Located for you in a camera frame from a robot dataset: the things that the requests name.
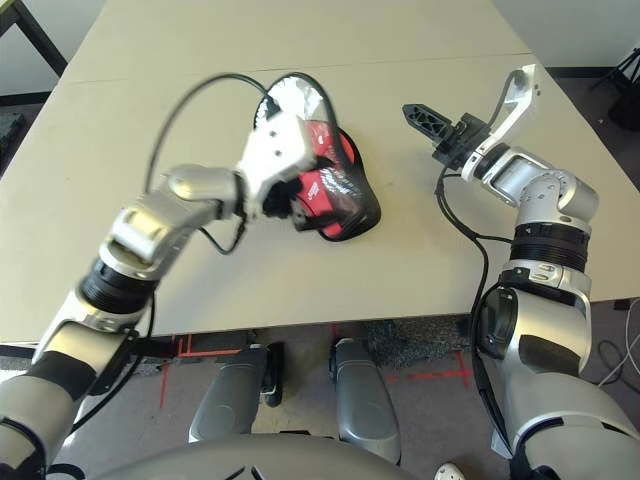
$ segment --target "black cable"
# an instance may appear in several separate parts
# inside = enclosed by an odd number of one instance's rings
[[[436,183],[436,192],[435,192],[436,199],[438,200],[438,206],[440,207],[440,210],[442,211],[442,214],[445,216],[445,218],[447,220],[449,220],[449,222],[453,226],[455,226],[467,238],[473,237],[473,238],[476,238],[476,239],[479,239],[479,240],[493,240],[493,241],[497,241],[497,242],[504,242],[504,243],[511,244],[511,240],[508,239],[508,238],[498,237],[498,236],[493,236],[493,235],[483,235],[481,233],[476,232],[475,230],[472,230],[467,225],[465,225],[464,222],[462,222],[453,213],[453,210],[452,210],[451,206],[449,205],[449,202],[447,201],[447,198],[446,198],[446,196],[444,194],[444,179],[445,178],[459,177],[460,174],[459,173],[445,174],[448,169],[449,169],[449,166],[447,165],[440,172],[440,176],[438,177],[438,181]]]
[[[485,240],[499,240],[505,241],[507,243],[511,243],[510,240],[502,237],[492,237],[488,235],[480,235],[475,232],[468,226],[466,226],[460,219],[453,213],[453,210],[449,206],[447,202],[445,189],[444,189],[444,179],[450,178],[455,175],[446,176],[446,172],[449,169],[449,165],[445,165],[440,172],[440,176],[438,177],[438,181],[436,184],[435,196],[438,202],[438,207],[440,207],[440,211],[443,216],[453,225],[460,233],[462,233],[465,237],[473,243],[476,248],[480,251],[482,255],[482,274],[480,276],[480,281],[478,282],[478,288],[476,290],[476,295],[473,299],[473,305],[471,306],[471,321],[469,326],[469,341],[471,343],[471,365],[473,370],[474,379],[476,381],[476,387],[478,388],[478,393],[480,394],[480,398],[482,399],[482,403],[485,406],[489,419],[493,424],[495,431],[498,436],[504,443],[505,447],[509,449],[509,442],[507,440],[507,433],[504,418],[502,413],[500,412],[500,408],[495,399],[495,395],[493,389],[491,387],[491,382],[489,379],[489,375],[487,370],[482,362],[482,358],[480,357],[478,351],[478,327],[480,324],[480,307],[483,303],[484,298],[489,295],[495,288],[498,287],[498,284],[491,287],[487,292],[483,295],[484,287],[487,283],[487,276],[489,274],[489,255],[487,254],[487,250],[484,246],[479,242],[480,239]]]
[[[502,87],[502,92],[500,93],[500,97],[498,98],[498,104],[496,105],[496,108],[493,111],[493,114],[491,115],[489,122],[487,123],[487,125],[489,125],[490,127],[493,126],[495,121],[498,119],[500,110],[502,110],[502,104],[504,103],[505,98],[507,98],[507,92],[509,91],[509,85],[511,85],[511,80],[516,78],[517,75],[521,75],[521,74],[522,74],[522,70],[514,70],[507,76],[507,79],[504,82],[504,86]]]
[[[200,93],[203,90],[206,90],[211,85],[221,82],[223,80],[238,80],[238,81],[244,82],[248,85],[253,86],[257,90],[259,90],[263,96],[265,97],[267,96],[267,90],[264,88],[264,86],[260,82],[258,82],[257,80],[247,75],[242,75],[240,73],[221,73],[213,77],[205,78],[200,83],[197,83],[196,85],[191,87],[187,91],[187,93],[185,93],[182,96],[182,98],[178,101],[178,103],[176,103],[175,106],[172,108],[171,113],[169,114],[167,119],[164,121],[164,125],[162,125],[160,134],[156,138],[155,144],[153,146],[153,151],[151,153],[151,156],[149,157],[149,163],[147,164],[147,173],[145,175],[144,188],[143,188],[144,193],[149,193],[149,188],[151,187],[151,178],[153,177],[153,171],[155,170],[155,167],[158,163],[160,150],[162,149],[162,146],[164,145],[164,142],[167,139],[169,130],[171,129],[174,122],[178,118],[178,115],[180,114],[180,112],[182,112],[184,107],[186,107],[187,104],[191,101],[191,99],[193,99],[193,97],[195,97],[198,93]]]
[[[149,326],[147,328],[147,335],[145,336],[145,342],[149,342],[151,340],[155,319],[156,319],[156,296],[155,294],[153,294],[151,296],[151,308],[149,311]],[[95,417],[96,414],[100,410],[102,410],[104,406],[107,403],[109,403],[113,399],[113,397],[115,397],[118,394],[120,390],[122,390],[122,388],[127,384],[127,382],[133,376],[134,372],[142,362],[143,358],[144,358],[144,355],[142,353],[138,354],[136,359],[131,364],[131,367],[129,368],[129,370],[127,370],[127,373],[124,374],[120,382],[118,382],[118,384],[115,387],[109,390],[109,393],[107,393],[104,396],[104,398],[100,400],[100,402],[95,407],[89,410],[89,412],[87,412],[80,420],[78,420],[76,423],[73,424],[73,427],[71,428],[71,432],[69,432],[70,434],[78,430],[85,423],[87,423],[89,420]]]
[[[149,189],[151,187],[151,179],[153,177],[153,172],[155,170],[155,167],[158,163],[160,151],[162,150],[162,146],[164,145],[167,135],[169,134],[169,130],[175,123],[180,112],[182,112],[182,110],[187,106],[187,104],[191,101],[191,99],[195,97],[198,93],[207,89],[211,85],[214,85],[223,80],[238,80],[238,81],[244,82],[256,88],[262,94],[263,97],[268,96],[267,90],[264,88],[264,86],[260,82],[258,82],[257,80],[247,75],[242,75],[240,73],[222,73],[220,75],[215,75],[213,77],[206,78],[202,80],[200,83],[191,87],[191,89],[189,89],[187,93],[185,93],[182,96],[180,101],[178,101],[178,103],[173,107],[173,109],[171,110],[171,113],[165,120],[162,126],[162,129],[160,130],[160,134],[158,135],[158,138],[156,138],[156,141],[153,146],[153,151],[151,153],[151,156],[149,157],[149,163],[147,164],[147,172],[145,174],[144,187],[143,187],[144,193],[149,193]],[[207,240],[211,242],[211,244],[219,253],[221,253],[222,255],[229,255],[231,252],[235,250],[235,248],[238,246],[238,243],[240,243],[240,239],[242,238],[246,228],[246,223],[247,223],[247,217],[246,215],[243,214],[241,215],[240,224],[238,225],[238,229],[236,230],[234,240],[231,244],[231,247],[229,248],[223,248],[205,228],[199,228],[199,230],[200,230],[200,233],[202,233],[207,238]]]

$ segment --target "red object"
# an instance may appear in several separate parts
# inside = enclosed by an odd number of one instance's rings
[[[333,172],[327,172],[327,169],[321,169],[305,172],[300,175],[302,191],[297,195],[300,204],[310,217],[333,213],[336,212],[336,210],[346,210],[345,213],[347,214],[355,213],[358,205],[345,201],[345,199],[336,201],[336,195],[332,195],[333,187],[330,184],[334,183],[336,176],[343,176],[344,173],[341,173],[343,169],[333,147],[333,137],[329,132],[329,124],[320,121],[308,121],[307,128],[315,155],[326,158],[333,163],[334,167],[329,168],[333,170]],[[359,155],[357,154],[355,145],[352,145],[351,140],[343,133],[340,134],[340,141],[342,142],[342,147],[347,158],[355,165],[356,162],[359,161]],[[323,228],[321,231],[325,235],[333,237],[342,232],[342,225],[340,225],[339,222],[335,222]]]

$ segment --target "table surface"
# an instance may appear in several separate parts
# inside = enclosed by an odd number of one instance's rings
[[[194,0],[193,8],[180,9],[169,8],[169,0],[106,4],[0,181],[1,341],[39,338],[119,208],[139,193],[172,105],[205,74],[236,69],[267,84],[304,70],[325,86],[362,153],[383,217],[339,244],[296,233],[288,220],[260,219],[229,257],[194,236],[159,289],[156,333],[469,310],[481,258],[442,218],[433,198],[440,166],[401,107],[424,103],[452,119],[465,111],[488,117],[508,72],[535,57],[487,1],[403,0],[369,16],[369,2],[346,2],[350,10],[342,10],[335,28],[342,33],[330,40],[322,31],[333,33],[333,16],[320,12],[318,20],[296,10],[303,3],[280,0],[265,9],[244,0],[244,11],[262,9],[261,22],[239,17],[226,2]],[[163,11],[176,16],[157,13]],[[155,16],[140,23],[145,12]],[[313,28],[293,20],[305,16]],[[241,40],[216,43],[234,32]],[[638,295],[640,194],[544,71],[541,85],[538,110],[514,144],[599,192],[587,266],[592,298]],[[241,84],[205,92],[176,123],[158,171],[179,163],[234,165],[257,102]],[[515,210],[477,185],[454,180],[448,194],[473,228],[512,235]],[[222,222],[211,230],[224,241],[233,227]],[[489,245],[489,254],[493,279],[508,246]]]

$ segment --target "floor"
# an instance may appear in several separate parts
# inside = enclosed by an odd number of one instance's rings
[[[615,92],[602,86],[590,93],[592,81],[561,79],[558,83],[640,188],[640,133],[621,131],[608,120],[606,111]],[[32,121],[38,110],[39,106],[29,106],[24,112],[30,114]],[[638,310],[640,304],[631,321],[632,338],[640,331]],[[611,340],[623,348],[626,312],[615,311],[612,302],[603,302],[593,306],[592,314],[593,348],[585,377],[597,381],[607,372],[598,355],[598,345],[602,340]],[[338,335],[351,334],[342,328],[346,327],[340,326]],[[329,325],[258,332],[261,341],[286,342],[287,369],[283,404],[275,409],[261,405],[255,432],[304,429],[314,435],[337,435],[335,393],[327,373],[328,349],[334,334]],[[601,347],[604,360],[616,363],[610,345]],[[409,368],[384,370],[400,422],[402,468],[417,478],[432,478],[436,467],[450,460],[470,480],[508,477],[506,462],[489,448],[491,431],[469,377],[469,366],[468,354],[450,353]],[[165,373],[133,377],[108,408],[68,440],[58,461],[76,463],[91,477],[183,445],[198,403],[219,368],[220,364],[210,358],[172,364]],[[640,388],[640,376],[631,366],[625,366],[623,378]],[[603,388],[640,427],[637,394],[622,382]],[[87,402],[87,408],[95,402]]]

